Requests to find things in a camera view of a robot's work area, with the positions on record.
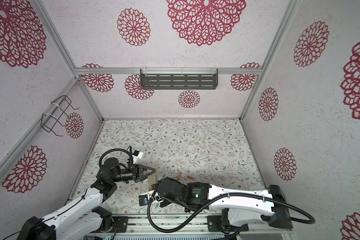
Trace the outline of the white remote control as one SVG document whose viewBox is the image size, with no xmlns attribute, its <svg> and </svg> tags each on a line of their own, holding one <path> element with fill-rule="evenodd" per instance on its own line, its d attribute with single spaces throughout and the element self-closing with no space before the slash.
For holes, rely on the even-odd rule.
<svg viewBox="0 0 360 240">
<path fill-rule="evenodd" d="M 153 170 L 150 170 L 150 175 L 148 176 L 148 191 L 152 191 L 158 181 L 156 166 L 152 166 L 152 168 Z"/>
</svg>

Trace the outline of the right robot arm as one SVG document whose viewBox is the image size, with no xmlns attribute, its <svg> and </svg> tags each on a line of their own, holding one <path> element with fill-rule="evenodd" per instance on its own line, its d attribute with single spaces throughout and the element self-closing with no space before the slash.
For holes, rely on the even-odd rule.
<svg viewBox="0 0 360 240">
<path fill-rule="evenodd" d="M 158 197 L 161 207 L 176 204 L 184 207 L 187 213 L 219 209 L 223 225 L 240 227 L 264 221 L 277 229 L 293 228 L 289 210 L 284 207 L 285 195 L 277 185 L 265 190 L 241 191 L 200 182 L 185 185 L 164 178 L 153 185 L 150 196 Z"/>
</svg>

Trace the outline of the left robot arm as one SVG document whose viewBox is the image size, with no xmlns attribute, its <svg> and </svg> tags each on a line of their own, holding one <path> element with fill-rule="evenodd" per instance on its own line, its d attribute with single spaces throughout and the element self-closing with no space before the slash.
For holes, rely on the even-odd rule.
<svg viewBox="0 0 360 240">
<path fill-rule="evenodd" d="M 96 230 L 112 228 L 112 213 L 101 207 L 116 190 L 118 182 L 142 182 L 156 170 L 133 164 L 131 168 L 109 158 L 100 167 L 97 180 L 69 204 L 42 218 L 28 219 L 19 240 L 77 240 Z"/>
</svg>

